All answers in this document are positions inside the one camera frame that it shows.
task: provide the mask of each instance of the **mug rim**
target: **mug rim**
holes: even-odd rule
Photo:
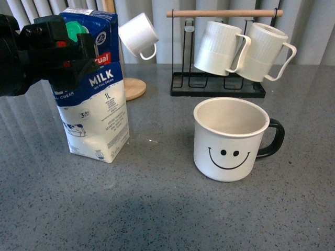
[[[199,108],[208,103],[208,102],[212,102],[212,101],[215,101],[215,100],[232,100],[232,101],[236,101],[236,102],[242,102],[242,103],[245,103],[247,105],[250,105],[252,106],[253,108],[257,109],[258,111],[261,112],[262,115],[264,115],[264,119],[265,119],[265,123],[264,125],[254,131],[254,132],[250,132],[250,133],[225,133],[225,132],[221,132],[221,131],[218,131],[218,130],[215,130],[207,125],[205,125],[203,122],[200,121],[199,117],[198,117],[198,110]],[[217,98],[210,98],[210,99],[206,99],[202,102],[200,102],[193,110],[193,116],[194,116],[194,119],[196,120],[196,122],[203,128],[205,128],[206,130],[214,133],[214,134],[219,134],[219,135],[222,135],[222,136],[226,136],[226,137],[229,137],[229,138],[250,138],[252,136],[255,136],[255,135],[258,135],[262,132],[264,132],[268,127],[269,127],[269,124],[270,124],[270,117],[269,115],[266,113],[266,111],[264,109],[262,109],[261,107],[259,107],[258,105],[252,103],[252,102],[249,102],[249,101],[246,101],[246,100],[243,100],[243,99],[239,99],[239,98],[229,98],[229,97],[217,97]]]
[[[218,25],[226,27],[226,28],[231,28],[231,29],[234,29],[234,30],[238,30],[240,33],[242,33],[241,28],[233,26],[233,25],[223,24],[221,22],[216,22],[216,21],[208,21],[207,23],[215,23],[215,24],[218,24]]]
[[[254,22],[252,25],[254,25],[256,28],[261,29],[265,33],[270,34],[272,36],[275,34],[276,36],[280,36],[282,38],[288,38],[288,35],[286,35],[284,32],[270,25],[262,24],[261,22]]]

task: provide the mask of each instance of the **white mug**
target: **white mug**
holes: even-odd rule
[[[245,55],[250,46],[250,38],[242,35],[238,27],[209,21],[202,38],[199,53],[194,66],[204,72],[220,76],[227,76],[236,72],[243,65]],[[234,59],[239,37],[245,38],[245,44],[239,56],[235,69],[231,64]]]
[[[278,80],[288,63],[297,53],[297,49],[286,43],[288,36],[282,31],[259,22],[254,22],[248,31],[248,36],[251,38],[251,45],[245,56],[243,67],[237,70],[237,74],[241,77],[255,82],[262,82],[264,78],[275,81]],[[277,77],[268,75],[272,65],[277,59],[283,46],[292,50],[292,55],[286,60]],[[232,67],[238,65],[239,54],[237,53]]]
[[[144,60],[149,60],[156,55],[156,43],[159,37],[145,13],[141,13],[120,26],[119,36],[124,45],[134,56],[140,55]],[[154,46],[154,53],[146,58],[142,52],[151,46]]]
[[[281,147],[285,130],[259,106],[242,99],[219,97],[199,103],[195,118],[194,163],[207,177],[236,181],[247,176],[256,158]],[[272,143],[259,149],[264,131],[276,128]]]

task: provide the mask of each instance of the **wooden rod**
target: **wooden rod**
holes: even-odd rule
[[[277,17],[283,15],[277,10]],[[169,10],[166,17],[275,17],[274,9]]]

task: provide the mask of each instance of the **hanging mug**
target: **hanging mug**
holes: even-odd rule
[[[235,69],[231,69],[239,38],[245,38],[245,44],[239,55]],[[242,67],[245,55],[250,46],[250,38],[242,35],[238,27],[209,21],[202,38],[199,53],[194,67],[204,72],[227,76]]]
[[[140,55],[144,60],[149,60],[156,55],[156,43],[159,37],[145,13],[141,13],[120,26],[119,36],[123,44],[134,56]],[[149,57],[145,57],[142,52],[151,46],[154,46],[154,53]]]
[[[297,49],[287,43],[288,36],[282,31],[259,22],[254,22],[247,34],[251,39],[251,45],[245,56],[243,67],[239,68],[236,73],[241,77],[255,82],[262,82],[264,78],[270,81],[278,80],[288,63],[297,53]],[[281,49],[288,47],[292,50],[292,55],[286,60],[277,77],[268,75],[272,65],[277,59]],[[237,53],[232,67],[238,65],[239,56],[242,49]]]

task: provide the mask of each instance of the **smiley face mug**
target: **smiley face mug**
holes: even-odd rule
[[[207,177],[236,181],[250,174],[256,158],[281,147],[285,130],[259,106],[237,98],[211,98],[199,103],[195,118],[194,163]],[[272,143],[259,149],[264,131],[274,127]]]

